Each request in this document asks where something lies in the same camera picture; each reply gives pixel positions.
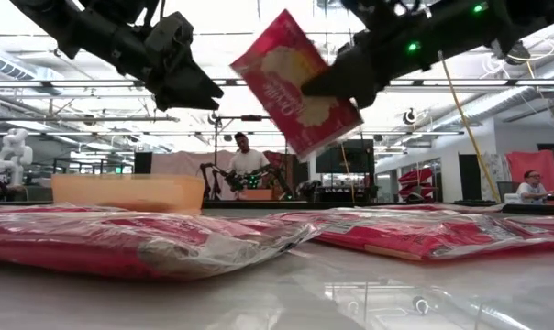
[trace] white robot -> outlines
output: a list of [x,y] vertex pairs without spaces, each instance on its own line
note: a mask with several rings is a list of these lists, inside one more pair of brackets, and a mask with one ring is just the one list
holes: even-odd
[[13,128],[2,138],[0,151],[0,180],[6,179],[6,170],[10,170],[10,186],[22,185],[24,165],[32,163],[32,148],[25,144],[28,137],[26,129]]

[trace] orange bin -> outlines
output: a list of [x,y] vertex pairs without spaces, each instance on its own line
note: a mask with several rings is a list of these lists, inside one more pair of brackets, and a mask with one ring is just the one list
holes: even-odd
[[203,179],[164,174],[53,174],[53,202],[201,214]]

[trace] television screen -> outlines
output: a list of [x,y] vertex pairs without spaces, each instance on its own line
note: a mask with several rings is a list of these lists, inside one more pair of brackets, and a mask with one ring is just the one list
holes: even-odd
[[[344,156],[349,165],[349,173],[368,173],[374,166],[372,157],[372,140],[347,140],[343,144]],[[337,145],[326,150],[316,158],[316,172],[327,174],[347,173],[342,147]]]

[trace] man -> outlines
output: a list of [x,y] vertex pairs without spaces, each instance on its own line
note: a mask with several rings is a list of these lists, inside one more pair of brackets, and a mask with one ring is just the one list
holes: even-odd
[[246,135],[237,133],[234,139],[237,141],[238,151],[230,160],[229,171],[235,171],[238,175],[242,175],[269,165],[269,160],[262,152],[250,149],[249,139]]
[[540,183],[540,173],[535,170],[529,170],[524,173],[524,180],[517,188],[517,195],[524,204],[544,204],[546,198],[553,195],[554,192],[547,192],[542,183]]

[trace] red package label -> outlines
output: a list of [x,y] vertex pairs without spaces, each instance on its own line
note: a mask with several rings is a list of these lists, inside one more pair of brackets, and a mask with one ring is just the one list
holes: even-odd
[[300,159],[362,124],[349,100],[302,95],[301,86],[327,64],[287,10],[230,66]]

